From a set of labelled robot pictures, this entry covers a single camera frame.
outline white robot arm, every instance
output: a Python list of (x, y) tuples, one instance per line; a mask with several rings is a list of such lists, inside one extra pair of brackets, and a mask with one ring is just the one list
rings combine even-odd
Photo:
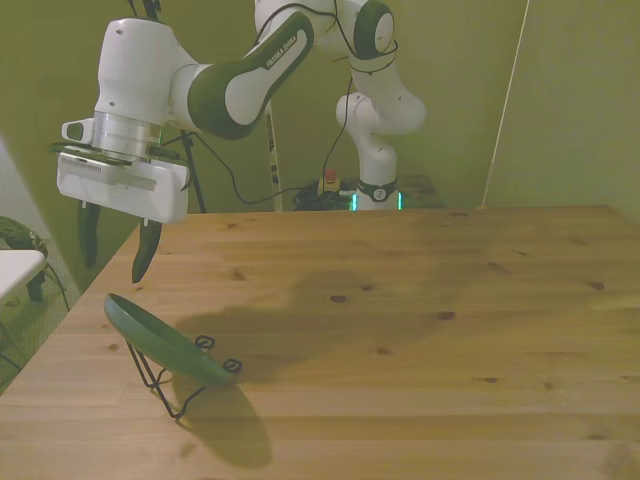
[(359, 93), (341, 99), (337, 113), (341, 123), (348, 115), (347, 130), (359, 150), (361, 208), (397, 204), (396, 154), (377, 135), (415, 131), (426, 109), (398, 76), (389, 8), (379, 0), (259, 0), (255, 19), (261, 31), (257, 44), (243, 59), (217, 65), (196, 62), (157, 20), (109, 24), (94, 116), (65, 124), (62, 136), (70, 143), (57, 145), (59, 190), (81, 201), (87, 264), (95, 261), (91, 243), (97, 241), (100, 206), (129, 213), (143, 219), (133, 273), (134, 283), (139, 281), (162, 224), (187, 214), (189, 172), (164, 161), (172, 158), (160, 148), (162, 127), (246, 137), (314, 45), (348, 55), (351, 62)]

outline black cable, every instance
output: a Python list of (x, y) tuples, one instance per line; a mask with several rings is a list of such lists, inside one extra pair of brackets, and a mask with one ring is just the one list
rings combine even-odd
[(381, 71), (386, 70), (387, 68), (389, 68), (391, 65), (393, 65), (393, 62), (396, 61), (396, 58), (397, 58), (397, 56), (394, 56), (393, 60), (391, 60), (389, 63), (387, 63), (384, 67), (378, 68), (377, 70), (358, 70), (353, 65), (351, 65), (351, 70), (353, 70), (354, 72), (358, 72), (358, 73), (367, 73), (369, 75), (373, 75), (374, 73), (378, 73), (378, 72), (381, 72)]
[(349, 97), (351, 96), (352, 86), (353, 86), (353, 77), (351, 77), (351, 79), (349, 80), (349, 87), (347, 88), (347, 105), (346, 105), (345, 114), (344, 114), (344, 125), (342, 125), (342, 129), (340, 130), (340, 133), (336, 137), (335, 142), (333, 142), (333, 145), (331, 146), (331, 150), (329, 150), (329, 153), (327, 154), (327, 158), (324, 159), (324, 164), (322, 165), (322, 177), (321, 177), (322, 193), (324, 193), (324, 184), (327, 176), (327, 164), (329, 163), (329, 159), (331, 158), (331, 155), (333, 155), (333, 151), (338, 146), (338, 142), (342, 138), (342, 135), (344, 135), (344, 131), (347, 129), (347, 123), (349, 123)]
[(67, 311), (70, 312), (71, 307), (69, 306), (69, 300), (67, 300), (67, 295), (64, 293), (64, 285), (60, 281), (60, 277), (58, 276), (58, 274), (53, 269), (50, 263), (47, 263), (47, 267), (49, 268), (49, 270), (51, 270), (51, 273), (56, 278), (56, 281), (58, 282), (58, 288), (60, 289), (60, 293), (62, 293), (62, 299), (64, 300), (64, 304), (67, 307)]
[(193, 159), (193, 152), (191, 151), (191, 147), (193, 147), (193, 140), (191, 140), (191, 137), (187, 135), (187, 132), (185, 132), (184, 130), (180, 130), (180, 137), (182, 138), (182, 146), (184, 148), (184, 152), (187, 155), (189, 177), (190, 181), (193, 182), (193, 187), (196, 191), (200, 213), (207, 213), (207, 207), (204, 203), (204, 195), (202, 195), (202, 188), (200, 188), (200, 180), (198, 179), (198, 171), (196, 170), (196, 162)]
[(133, 10), (133, 16), (138, 16), (138, 11), (136, 10), (136, 6), (133, 4), (133, 0), (129, 0), (129, 5), (131, 5), (131, 10)]
[(193, 133), (193, 132), (186, 133), (185, 135), (178, 135), (176, 138), (172, 138), (172, 139), (171, 139), (171, 140), (169, 140), (168, 142), (164, 142), (164, 143), (162, 143), (161, 145), (162, 145), (163, 147), (166, 147), (167, 145), (172, 145), (172, 144), (174, 144), (174, 143), (176, 143), (176, 142), (181, 141), (183, 137), (187, 137), (187, 138), (189, 138), (189, 137), (191, 137), (191, 136), (193, 136), (193, 135), (194, 135), (194, 133)]
[[(293, 199), (296, 212), (319, 212), (328, 210), (348, 210), (351, 205), (351, 197), (342, 197), (339, 192), (324, 192), (318, 195), (319, 182), (313, 182), (306, 186)], [(349, 186), (342, 183), (341, 190), (347, 190)]]
[(255, 200), (255, 201), (245, 200), (244, 198), (242, 198), (242, 195), (240, 195), (240, 192), (238, 191), (238, 184), (236, 182), (236, 176), (233, 173), (233, 170), (231, 169), (231, 167), (229, 167), (227, 162), (225, 162), (222, 159), (222, 157), (220, 155), (218, 155), (218, 153), (213, 148), (211, 148), (211, 146), (207, 142), (205, 142), (204, 139), (200, 135), (198, 135), (197, 133), (194, 133), (194, 135), (198, 140), (200, 140), (200, 142), (205, 146), (205, 148), (207, 150), (209, 150), (209, 152), (211, 152), (211, 154), (218, 159), (218, 161), (227, 170), (227, 172), (229, 172), (229, 176), (231, 177), (231, 183), (233, 184), (233, 191), (235, 192), (236, 197), (238, 197), (238, 200), (240, 200), (245, 205), (257, 205), (259, 203), (267, 202), (267, 201), (269, 201), (269, 200), (271, 200), (273, 198), (276, 198), (276, 197), (278, 197), (278, 196), (280, 196), (280, 195), (282, 195), (284, 193), (301, 190), (301, 188), (286, 188), (284, 190), (279, 191), (278, 193), (276, 193), (274, 195), (271, 195), (271, 196), (269, 196), (267, 198), (263, 198), (261, 200)]
[(3, 358), (7, 363), (11, 364), (19, 372), (22, 371), (22, 367), (20, 367), (20, 365), (18, 365), (16, 362), (14, 362), (9, 357), (7, 357), (4, 353), (0, 352), (0, 358)]

